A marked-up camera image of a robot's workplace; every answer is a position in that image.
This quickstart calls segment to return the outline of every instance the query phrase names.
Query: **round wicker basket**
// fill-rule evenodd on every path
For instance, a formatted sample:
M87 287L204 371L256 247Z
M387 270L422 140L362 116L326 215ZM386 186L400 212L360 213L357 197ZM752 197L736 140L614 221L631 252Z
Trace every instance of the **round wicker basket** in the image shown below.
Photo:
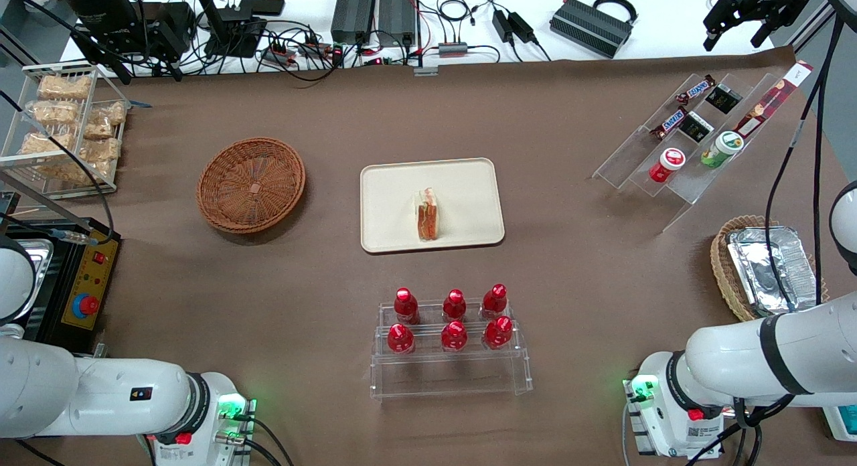
M778 225L778 223L771 220L771 225ZM726 234L733 230L747 227L765 227L765 217L758 215L735 217L726 222L714 237L714 240L711 241L711 268L717 280L717 287L720 289L720 294L723 295L726 304L729 305L729 309L742 322L759 319L759 316L753 313L753 308L744 294L744 288L741 286L738 272L735 271L735 267L732 264L732 256L729 255L729 249L726 248ZM806 254L806 258L809 259L810 265L815 265L815 261L812 260L811 255ZM824 279L821 280L821 299L824 302L830 299Z
M306 183L291 146L266 137L234 143L212 158L196 185L196 204L212 227L253 234L281 221Z

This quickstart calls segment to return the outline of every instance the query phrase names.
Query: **metal rack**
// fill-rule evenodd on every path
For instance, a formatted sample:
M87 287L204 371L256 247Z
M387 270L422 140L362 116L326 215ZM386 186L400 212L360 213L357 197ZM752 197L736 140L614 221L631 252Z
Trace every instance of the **metal rack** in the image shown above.
M729 161L740 157L741 153L751 145L754 137L759 136L761 127L765 126L764 123L759 129L753 131L752 136L746 140L744 149L741 152L738 152L738 154L719 167L707 167L700 160L701 154L707 150L711 142L719 134L723 133L723 131L734 129L741 118L759 102L772 86L779 82L780 78L772 74L766 74L758 84L750 86L740 79L735 78L735 76L727 74L720 82L742 96L741 101L729 113L724 114L720 112L715 106L704 100L704 98L698 98L698 102L694 107L686 107L688 111L697 113L697 115L705 119L714 128L704 139L697 143L680 130L671 131L666 139L662 141L658 141L655 137L652 137L649 132L676 112L678 107L676 95L687 91L702 80L703 78L699 75L691 75L673 94L670 94L666 102L649 117L648 121L640 125L634 133L631 133L631 136L625 139L625 142L610 155L610 158L604 161L592 173L593 178L600 176L614 188L620 190L627 187L630 183L636 185L637 188L642 189L651 197L655 197L664 189L677 195L684 204L682 209L664 227L664 231L682 218L697 203L699 198L702 197L705 189L708 189L714 179L728 166ZM680 170L672 173L670 178L665 182L658 183L649 178L649 168L655 164L661 152L667 148L680 149L685 154L686 163Z
M478 314L480 298L466 299L463 324L468 340L462 350L449 353L441 347L442 301L421 303L420 325L409 325L416 350L407 356L394 354L386 345L390 326L396 323L392 304L380 304L370 365L370 396L373 399L414 398L414 396L450 396L487 392L514 392L516 396L533 390L530 355L524 333L517 320L512 321L512 340L492 350L481 344L486 320ZM505 315L511 317L511 305Z
M24 81L24 86L21 89L21 94L18 97L18 105L22 108L24 108L25 103L37 99L37 89L39 88L41 80L45 78L45 76L53 75L62 76L63 78L89 76L92 78L86 100L83 100L83 102L76 100L80 105L76 122L74 122L73 125L51 125L50 127L46 127L46 131L53 135L54 133L63 133L65 130L62 129L62 127L76 127L76 139L74 139L74 143L70 148L70 151L72 151L77 158L83 162L83 164L88 166L92 176L95 176L95 178L100 182L102 191L116 191L116 164L117 161L119 161L119 158L110 162L110 168L107 173L98 172L95 167L90 166L88 162L83 160L83 158L80 158L80 150L82 149L84 136L83 130L86 127L86 123L89 121L89 115L90 112L92 112L92 107L110 106L113 103L122 102L127 111L131 108L131 102L129 102L125 95L119 91L119 88L117 88L116 85L98 69L98 66L92 66L92 64L89 64L86 61L25 66L22 68L22 72L27 76L27 79ZM99 79L103 79L104 82L109 85L109 88L103 86L99 87ZM95 100L97 89L98 100ZM115 97L111 93L110 89L116 93ZM103 96L104 92L102 91L110 94L110 96ZM15 113L15 117L12 118L12 125L9 128L9 133L6 134L3 149L0 151L0 168L3 168L5 173L14 176L18 181L26 184L32 189L36 189L40 194L45 195L52 200L95 194L97 191L95 190L95 186L91 184L79 185L62 179L45 176L45 174L40 173L40 167L46 166L46 164L59 165L63 163L73 163L71 158L65 155L61 149L43 153L19 154L25 134L36 130L37 128L33 126L33 119L28 116L26 112ZM119 140L120 154L122 151L123 133L125 133L125 122L120 123L115 127L113 135L115 139Z

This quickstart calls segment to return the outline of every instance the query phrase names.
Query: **red button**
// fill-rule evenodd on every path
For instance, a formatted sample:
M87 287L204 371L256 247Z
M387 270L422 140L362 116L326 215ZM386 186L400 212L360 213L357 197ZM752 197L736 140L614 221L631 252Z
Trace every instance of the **red button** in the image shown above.
M98 311L98 299L92 295L86 296L80 301L80 311L84 315L92 315Z

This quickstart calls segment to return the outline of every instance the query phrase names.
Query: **green jar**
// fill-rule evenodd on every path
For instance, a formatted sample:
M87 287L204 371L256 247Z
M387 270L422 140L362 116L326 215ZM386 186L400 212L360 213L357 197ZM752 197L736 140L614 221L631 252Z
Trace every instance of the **green jar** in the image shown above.
M702 154L702 164L710 168L717 168L741 149L744 149L744 139L741 135L734 131L723 131Z

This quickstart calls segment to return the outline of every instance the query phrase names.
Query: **acrylic bottle stand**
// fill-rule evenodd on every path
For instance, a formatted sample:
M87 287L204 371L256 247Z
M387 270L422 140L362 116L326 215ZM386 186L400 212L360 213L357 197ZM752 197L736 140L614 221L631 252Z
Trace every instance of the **acrylic bottle stand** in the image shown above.
M479 317L481 298L468 298L463 324L467 344L454 353L441 348L442 301L420 302L420 325L408 325L414 333L416 349L398 356L386 345L390 326L397 322L392 303L380 304L378 326L374 334L370 365L370 395L373 399L408 396L448 396L485 392L514 392L520 395L533 389L530 357L524 334L514 320L511 305L505 315L512 319L512 340L497 350L481 344L487 325Z

